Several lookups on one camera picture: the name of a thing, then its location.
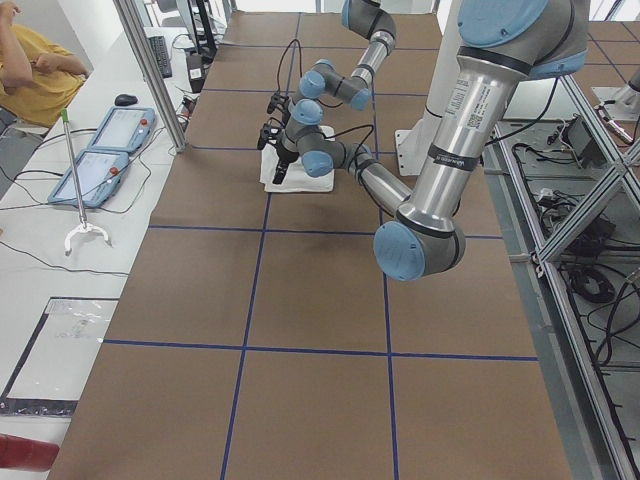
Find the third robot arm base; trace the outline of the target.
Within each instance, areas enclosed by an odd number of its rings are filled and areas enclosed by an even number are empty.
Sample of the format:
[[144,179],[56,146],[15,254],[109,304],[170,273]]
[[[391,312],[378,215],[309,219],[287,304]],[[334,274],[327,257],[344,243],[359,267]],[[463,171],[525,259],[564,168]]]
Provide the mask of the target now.
[[595,111],[606,125],[639,119],[639,70],[622,87],[592,87],[599,100]]

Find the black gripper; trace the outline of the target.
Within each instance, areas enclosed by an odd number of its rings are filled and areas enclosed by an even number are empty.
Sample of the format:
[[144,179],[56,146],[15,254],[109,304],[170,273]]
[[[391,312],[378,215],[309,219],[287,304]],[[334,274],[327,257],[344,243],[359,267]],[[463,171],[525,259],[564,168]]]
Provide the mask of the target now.
[[279,161],[274,169],[272,183],[274,185],[281,185],[287,175],[288,163],[295,163],[299,159],[299,152],[296,144],[291,141],[285,133],[280,133],[277,136],[275,149]]
[[294,111],[294,108],[295,102],[291,98],[288,98],[283,104],[283,117],[289,118]]

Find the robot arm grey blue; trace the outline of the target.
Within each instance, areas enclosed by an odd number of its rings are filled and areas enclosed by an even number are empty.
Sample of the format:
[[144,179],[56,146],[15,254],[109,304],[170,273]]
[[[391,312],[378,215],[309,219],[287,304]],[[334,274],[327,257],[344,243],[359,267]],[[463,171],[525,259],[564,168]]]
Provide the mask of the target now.
[[396,47],[396,25],[380,1],[345,1],[341,22],[368,41],[362,56],[350,73],[341,71],[329,59],[317,60],[302,75],[297,90],[288,98],[287,114],[291,114],[301,100],[318,100],[322,95],[331,96],[358,111],[367,107],[376,73]]
[[273,95],[270,106],[282,112],[283,125],[265,126],[259,145],[277,152],[274,182],[281,183],[295,162],[313,178],[344,169],[391,214],[374,237],[374,254],[387,276],[412,281],[455,267],[466,240],[454,212],[496,123],[521,82],[558,78],[583,66],[588,19],[585,1],[463,2],[455,22],[460,71],[434,138],[421,151],[419,178],[408,187],[364,144],[332,141],[321,130],[319,98],[330,95],[363,109],[396,44],[395,23],[379,2],[345,2],[343,25],[368,47],[350,76],[320,60],[292,95]]

